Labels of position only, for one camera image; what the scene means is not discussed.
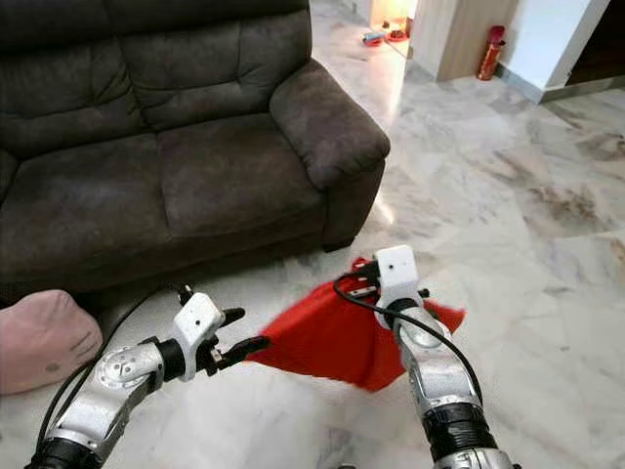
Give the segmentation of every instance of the pink plush toy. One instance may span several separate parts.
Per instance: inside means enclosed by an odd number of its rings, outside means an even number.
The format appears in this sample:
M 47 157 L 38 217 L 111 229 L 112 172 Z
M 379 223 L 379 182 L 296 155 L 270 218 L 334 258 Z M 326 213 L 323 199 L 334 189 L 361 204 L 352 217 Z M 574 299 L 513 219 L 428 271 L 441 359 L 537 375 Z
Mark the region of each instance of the pink plush toy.
M 96 321 L 67 292 L 28 295 L 0 310 L 0 394 L 61 381 L 102 343 Z

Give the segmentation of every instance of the red towel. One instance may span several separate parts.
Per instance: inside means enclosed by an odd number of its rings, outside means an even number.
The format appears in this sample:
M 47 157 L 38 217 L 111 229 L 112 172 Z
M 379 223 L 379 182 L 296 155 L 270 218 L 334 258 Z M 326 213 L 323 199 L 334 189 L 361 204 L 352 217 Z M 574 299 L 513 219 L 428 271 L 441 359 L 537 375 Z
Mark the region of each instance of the red towel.
M 362 262 L 357 259 L 354 265 Z M 365 285 L 346 278 L 341 286 L 351 291 Z M 377 300 L 374 295 L 365 301 Z M 463 310 L 432 301 L 426 308 L 452 332 L 465 316 Z M 285 371 L 341 380 L 369 392 L 390 385 L 404 372 L 393 333 L 380 326 L 372 311 L 338 296 L 332 282 L 286 310 L 261 335 L 269 337 L 271 346 L 248 360 Z

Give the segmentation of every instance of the red fire extinguisher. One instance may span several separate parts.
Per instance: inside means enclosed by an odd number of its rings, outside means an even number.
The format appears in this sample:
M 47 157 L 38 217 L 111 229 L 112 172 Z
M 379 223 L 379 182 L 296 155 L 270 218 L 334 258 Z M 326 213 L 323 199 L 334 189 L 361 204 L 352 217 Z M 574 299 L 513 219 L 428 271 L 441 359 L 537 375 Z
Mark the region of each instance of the red fire extinguisher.
M 503 40 L 506 28 L 504 26 L 493 26 L 490 28 L 490 34 L 488 35 L 488 47 L 486 53 L 481 61 L 481 65 L 478 70 L 478 79 L 488 81 L 495 73 L 497 61 L 501 55 L 501 51 L 506 44 Z

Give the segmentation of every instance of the sofa cushion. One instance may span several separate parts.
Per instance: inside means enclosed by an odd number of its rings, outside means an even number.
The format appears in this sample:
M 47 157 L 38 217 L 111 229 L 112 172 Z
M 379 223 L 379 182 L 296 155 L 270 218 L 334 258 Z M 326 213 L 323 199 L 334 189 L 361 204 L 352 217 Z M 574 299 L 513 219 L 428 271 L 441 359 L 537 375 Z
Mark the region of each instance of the sofa cushion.
M 0 0 L 0 52 L 109 37 L 104 4 L 94 0 Z
M 282 15 L 309 7 L 309 0 L 106 0 L 104 3 L 118 35 L 191 29 L 240 18 Z
M 239 232 L 324 202 L 268 114 L 166 131 L 158 143 L 165 210 L 175 235 Z
M 18 171 L 18 161 L 8 152 L 0 149 L 0 203 L 9 190 Z
M 140 132 L 115 40 L 0 56 L 0 148 L 27 158 Z
M 273 90 L 311 53 L 307 10 L 120 41 L 153 130 L 266 112 Z
M 0 210 L 0 279 L 61 276 L 166 240 L 153 135 L 24 162 Z

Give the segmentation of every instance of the black cable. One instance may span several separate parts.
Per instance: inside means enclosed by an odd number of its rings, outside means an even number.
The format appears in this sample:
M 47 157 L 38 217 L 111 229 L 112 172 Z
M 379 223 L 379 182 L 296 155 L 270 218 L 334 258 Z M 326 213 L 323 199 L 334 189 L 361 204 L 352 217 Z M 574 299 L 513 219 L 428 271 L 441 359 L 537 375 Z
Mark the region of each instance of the black cable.
M 380 314 L 388 315 L 388 316 L 391 316 L 393 318 L 397 318 L 398 320 L 405 320 L 406 322 L 410 322 L 411 324 L 416 325 L 420 329 L 423 329 L 426 332 L 428 332 L 429 334 L 433 335 L 436 339 L 438 339 L 445 346 L 447 346 L 447 348 L 449 348 L 449 350 L 451 350 L 451 352 L 453 352 L 456 355 L 456 357 L 458 357 L 458 360 L 460 360 L 460 362 L 462 362 L 462 365 L 465 366 L 465 368 L 467 369 L 467 373 L 469 373 L 469 377 L 471 378 L 471 382 L 473 383 L 473 387 L 476 390 L 476 394 L 478 395 L 479 403 L 482 404 L 481 387 L 479 386 L 478 376 L 476 375 L 476 372 L 473 370 L 473 367 L 469 363 L 469 360 L 467 360 L 467 358 L 464 356 L 464 354 L 462 352 L 460 352 L 458 347 L 453 345 L 453 343 L 450 342 L 449 340 L 447 340 L 443 335 L 439 334 L 438 332 L 433 330 L 431 327 L 423 324 L 422 322 L 420 322 L 419 320 L 416 320 L 415 318 L 411 318 L 410 316 L 403 315 L 402 313 L 397 313 L 395 311 L 388 310 L 387 308 L 381 308 L 381 307 L 373 305 L 371 303 L 367 303 L 365 301 L 360 301 L 360 300 L 358 300 L 356 298 L 353 298 L 351 295 L 349 295 L 348 293 L 343 291 L 341 289 L 341 286 L 340 286 L 340 283 L 341 283 L 342 280 L 344 280 L 345 278 L 350 278 L 350 277 L 362 277 L 362 274 L 360 272 L 358 272 L 358 271 L 356 271 L 356 272 L 348 272 L 346 274 L 342 274 L 340 277 L 338 277 L 336 280 L 334 280 L 334 282 L 332 284 L 332 286 L 334 287 L 334 291 L 341 298 L 343 298 L 343 299 L 345 299 L 345 300 L 347 300 L 347 301 L 349 301 L 351 303 L 354 303 L 355 305 L 359 305 L 359 306 L 361 306 L 363 308 L 367 308 L 367 309 L 372 310 L 372 311 L 377 311 Z
M 115 326 L 111 330 L 110 334 L 108 334 L 108 337 L 105 339 L 105 341 L 103 342 L 102 346 L 99 348 L 96 355 L 92 359 L 90 359 L 88 362 L 84 362 L 83 364 L 81 364 L 76 370 L 74 370 L 73 373 L 69 375 L 69 377 L 67 377 L 67 379 L 64 380 L 63 384 L 57 390 L 57 393 L 54 395 L 50 404 L 48 405 L 46 414 L 44 415 L 43 421 L 41 422 L 41 426 L 39 427 L 39 434 L 37 436 L 37 445 L 36 445 L 37 451 L 41 449 L 41 446 L 43 445 L 43 441 L 46 438 L 46 433 L 48 433 L 48 428 L 50 426 L 50 420 L 52 419 L 52 415 L 55 412 L 55 409 L 57 405 L 59 404 L 61 397 L 63 396 L 63 394 L 69 387 L 69 385 L 72 383 L 72 381 L 76 379 L 76 377 L 78 377 L 82 373 L 82 376 L 80 376 L 80 379 L 76 382 L 74 387 L 71 389 L 71 391 L 69 392 L 69 394 L 63 401 L 62 406 L 59 409 L 58 415 L 63 415 L 63 413 L 67 410 L 67 408 L 69 407 L 73 399 L 76 397 L 76 394 L 78 394 L 78 391 L 80 391 L 80 388 L 82 388 L 82 385 L 87 380 L 87 377 L 89 376 L 91 371 L 93 371 L 94 366 L 96 365 L 98 360 L 102 357 L 104 350 L 106 350 L 106 347 L 108 347 L 110 340 L 113 338 L 113 336 L 115 335 L 115 333 L 117 332 L 117 329 L 119 329 L 121 324 L 127 318 L 129 318 L 135 311 L 137 311 L 137 309 L 143 303 L 145 303 L 149 298 L 151 298 L 153 295 L 155 295 L 159 291 L 166 289 L 166 288 L 174 289 L 179 293 L 182 291 L 181 288 L 177 288 L 169 284 L 159 285 L 157 288 L 154 288 L 152 291 L 150 291 L 148 295 L 144 296 L 132 308 L 130 308 L 126 313 L 123 314 L 123 316 L 119 319 L 119 321 L 115 324 Z
M 71 382 L 74 379 L 76 379 L 76 376 L 82 373 L 85 369 L 92 366 L 94 364 L 94 361 L 95 359 L 91 359 L 88 362 L 84 362 L 78 368 L 76 368 L 74 372 L 71 373 L 69 377 L 64 380 L 63 384 L 61 385 L 61 387 L 59 388 L 55 396 L 52 398 L 52 401 L 50 402 L 50 404 L 48 405 L 48 409 L 46 410 L 46 414 L 43 417 L 43 422 L 41 422 L 41 426 L 39 427 L 39 434 L 37 436 L 37 447 L 36 447 L 37 452 L 39 451 L 39 449 L 41 449 L 41 446 L 43 445 L 43 439 L 46 437 L 46 432 L 48 431 L 48 425 L 49 425 L 50 419 L 52 418 L 52 414 L 54 413 L 55 408 L 57 407 L 57 404 L 61 400 L 63 393 L 69 387 Z

